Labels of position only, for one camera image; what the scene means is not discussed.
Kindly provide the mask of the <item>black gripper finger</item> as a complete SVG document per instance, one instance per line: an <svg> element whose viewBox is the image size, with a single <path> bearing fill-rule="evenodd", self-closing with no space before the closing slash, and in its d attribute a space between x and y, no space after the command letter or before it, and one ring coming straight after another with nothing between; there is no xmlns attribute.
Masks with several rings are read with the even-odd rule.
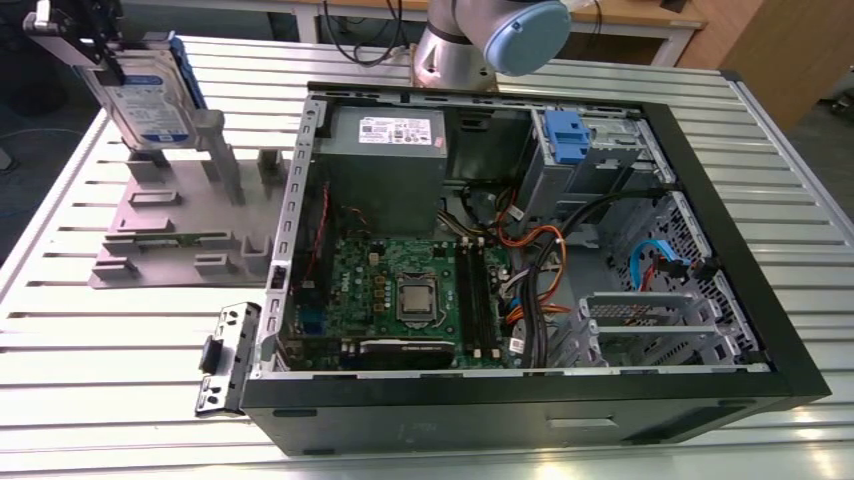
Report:
<svg viewBox="0 0 854 480"><path fill-rule="evenodd" d="M115 56L115 52L104 48L101 53L97 80L103 86L120 87L125 84L125 74Z"/></svg>

